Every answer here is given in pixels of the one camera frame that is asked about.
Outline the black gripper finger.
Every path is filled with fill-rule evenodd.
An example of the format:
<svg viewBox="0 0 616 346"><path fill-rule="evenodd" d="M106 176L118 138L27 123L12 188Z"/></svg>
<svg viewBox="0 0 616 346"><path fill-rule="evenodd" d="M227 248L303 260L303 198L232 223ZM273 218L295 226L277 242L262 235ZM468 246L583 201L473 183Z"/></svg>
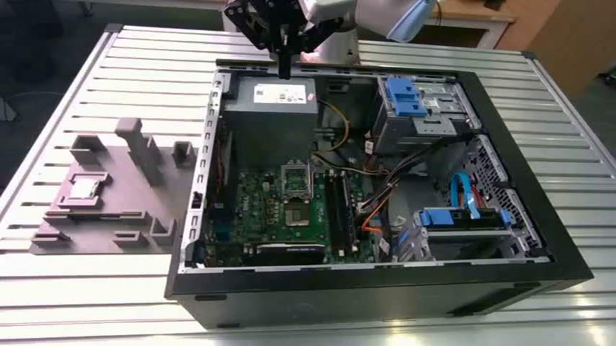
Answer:
<svg viewBox="0 0 616 346"><path fill-rule="evenodd" d="M293 19L287 25L286 34L286 79L291 78L291 61L302 52L310 53L325 42L329 36L341 28L343 18L337 17L313 25L301 32L306 20Z"/></svg>
<svg viewBox="0 0 616 346"><path fill-rule="evenodd" d="M265 20L263 13L267 9L265 1L257 1L257 8L250 11L253 1L227 1L223 9L226 18L235 25L235 28L244 34L248 41L258 50L267 50L270 57L278 64L278 77L287 78L287 58L281 51L279 38Z"/></svg>

